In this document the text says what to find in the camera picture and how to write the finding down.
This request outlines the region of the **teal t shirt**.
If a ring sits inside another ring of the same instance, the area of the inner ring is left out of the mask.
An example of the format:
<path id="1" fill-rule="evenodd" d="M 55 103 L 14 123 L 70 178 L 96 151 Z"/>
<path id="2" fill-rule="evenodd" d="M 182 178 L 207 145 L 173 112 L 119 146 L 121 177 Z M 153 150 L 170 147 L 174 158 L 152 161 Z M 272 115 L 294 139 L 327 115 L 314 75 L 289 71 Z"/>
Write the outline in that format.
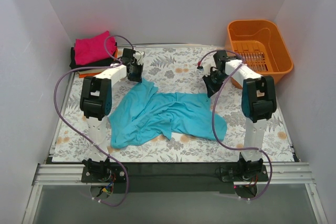
<path id="1" fill-rule="evenodd" d="M 139 146 L 163 135 L 192 135 L 207 140 L 223 140 L 227 123 L 211 112 L 205 93 L 161 93 L 153 82 L 143 80 L 121 100 L 109 117 L 111 146 Z"/>

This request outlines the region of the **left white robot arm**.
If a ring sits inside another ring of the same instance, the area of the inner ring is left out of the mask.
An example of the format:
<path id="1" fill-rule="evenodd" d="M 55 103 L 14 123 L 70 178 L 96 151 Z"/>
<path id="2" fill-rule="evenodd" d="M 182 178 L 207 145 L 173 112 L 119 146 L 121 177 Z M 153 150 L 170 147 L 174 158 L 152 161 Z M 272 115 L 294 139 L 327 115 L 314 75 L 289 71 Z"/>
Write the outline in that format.
<path id="1" fill-rule="evenodd" d="M 110 162 L 104 155 L 108 151 L 107 122 L 112 109 L 112 86 L 124 78 L 133 82 L 142 81 L 143 58 L 145 52 L 123 49 L 119 62 L 93 77 L 85 77 L 82 84 L 80 109 L 86 118 L 90 143 L 90 153 L 82 162 L 87 175 L 103 183 L 124 183 L 125 172 Z"/>

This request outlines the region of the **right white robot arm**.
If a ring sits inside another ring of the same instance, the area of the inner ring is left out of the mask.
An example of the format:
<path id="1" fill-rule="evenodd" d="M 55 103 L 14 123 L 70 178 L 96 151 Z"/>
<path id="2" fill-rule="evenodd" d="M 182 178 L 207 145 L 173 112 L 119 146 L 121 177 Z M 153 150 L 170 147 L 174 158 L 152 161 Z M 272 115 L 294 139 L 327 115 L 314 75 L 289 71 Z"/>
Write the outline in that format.
<path id="1" fill-rule="evenodd" d="M 263 141 L 266 126 L 277 109 L 275 82 L 271 76 L 262 76 L 251 70 L 240 54 L 225 50 L 212 50 L 213 63 L 207 65 L 201 61 L 197 68 L 204 71 L 203 81 L 208 97 L 217 98 L 229 79 L 235 80 L 242 88 L 241 108 L 245 121 L 244 146 L 234 148 L 239 152 L 237 163 L 219 173 L 224 178 L 240 177 L 248 181 L 263 172 Z"/>

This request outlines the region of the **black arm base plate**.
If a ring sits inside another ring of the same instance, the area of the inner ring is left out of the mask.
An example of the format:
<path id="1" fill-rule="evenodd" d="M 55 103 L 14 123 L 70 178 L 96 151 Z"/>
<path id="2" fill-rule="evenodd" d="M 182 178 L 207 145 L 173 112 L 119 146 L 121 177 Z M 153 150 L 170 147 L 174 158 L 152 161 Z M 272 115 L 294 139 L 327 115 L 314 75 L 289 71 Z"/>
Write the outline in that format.
<path id="1" fill-rule="evenodd" d="M 243 185 L 267 182 L 262 167 L 258 174 L 243 172 L 236 162 L 228 163 L 116 163 L 86 162 L 81 182 L 104 185 L 114 183 L 114 193 L 219 192 L 234 194 L 234 183 Z"/>

